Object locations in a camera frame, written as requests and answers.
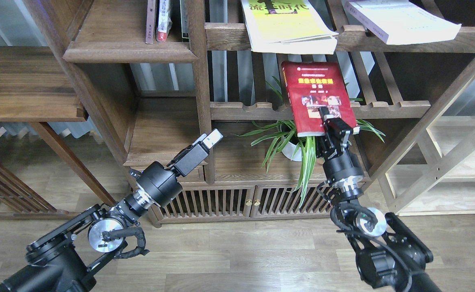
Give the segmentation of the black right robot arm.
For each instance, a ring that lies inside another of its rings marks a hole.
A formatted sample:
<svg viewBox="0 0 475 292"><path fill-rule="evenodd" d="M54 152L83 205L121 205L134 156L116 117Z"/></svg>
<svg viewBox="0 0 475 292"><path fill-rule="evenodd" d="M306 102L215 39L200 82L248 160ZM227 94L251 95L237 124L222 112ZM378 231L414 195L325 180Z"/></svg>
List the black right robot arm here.
<svg viewBox="0 0 475 292"><path fill-rule="evenodd" d="M426 273L433 254L394 213L384 214L360 204L363 178L356 154L349 151L353 128L334 118L326 107L319 109L324 135L317 137L317 157L330 191L319 194L331 205L330 218L345 234L356 257L362 281L372 288L391 286L396 292L438 292Z"/></svg>

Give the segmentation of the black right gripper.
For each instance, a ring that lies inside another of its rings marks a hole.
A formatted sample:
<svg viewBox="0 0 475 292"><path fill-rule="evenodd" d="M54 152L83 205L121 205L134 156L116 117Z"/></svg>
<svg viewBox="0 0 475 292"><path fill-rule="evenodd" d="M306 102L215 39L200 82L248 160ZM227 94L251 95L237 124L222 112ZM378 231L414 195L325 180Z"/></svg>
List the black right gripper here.
<svg viewBox="0 0 475 292"><path fill-rule="evenodd" d="M341 118L334 118L328 107L320 107L325 134L317 138L317 157L323 158L327 183L339 193L361 193L358 183L364 173L359 159L349 151L353 128Z"/></svg>

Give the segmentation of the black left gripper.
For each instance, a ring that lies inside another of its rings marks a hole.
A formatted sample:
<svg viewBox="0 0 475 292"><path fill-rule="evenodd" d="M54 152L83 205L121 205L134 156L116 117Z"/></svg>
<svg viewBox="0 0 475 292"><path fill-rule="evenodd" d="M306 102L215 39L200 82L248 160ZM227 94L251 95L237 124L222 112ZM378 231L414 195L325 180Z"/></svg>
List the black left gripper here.
<svg viewBox="0 0 475 292"><path fill-rule="evenodd" d="M158 161L154 161L144 171L134 171L134 177L139 188L134 193L135 201L142 208L149 208L152 204L167 205L182 191L178 177L186 177L206 157L210 148L213 148L223 135L214 128L209 134L202 134L192 145L184 148L165 168Z"/></svg>

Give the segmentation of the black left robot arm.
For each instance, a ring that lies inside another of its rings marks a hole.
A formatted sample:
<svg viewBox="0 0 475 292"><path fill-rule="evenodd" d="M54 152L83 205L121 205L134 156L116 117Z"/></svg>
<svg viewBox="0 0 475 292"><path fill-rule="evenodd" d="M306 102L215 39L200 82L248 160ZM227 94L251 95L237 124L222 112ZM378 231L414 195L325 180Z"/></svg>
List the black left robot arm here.
<svg viewBox="0 0 475 292"><path fill-rule="evenodd" d="M27 247L28 264L0 283L0 292L88 292L94 275L114 259L146 255L145 234L139 218L152 205L164 207L180 192L178 177L186 177L208 157L223 138L214 129L201 135L163 166L154 161L143 172L130 171L137 189L114 207L94 205ZM74 246L76 235L88 228L91 247L102 255L86 265Z"/></svg>

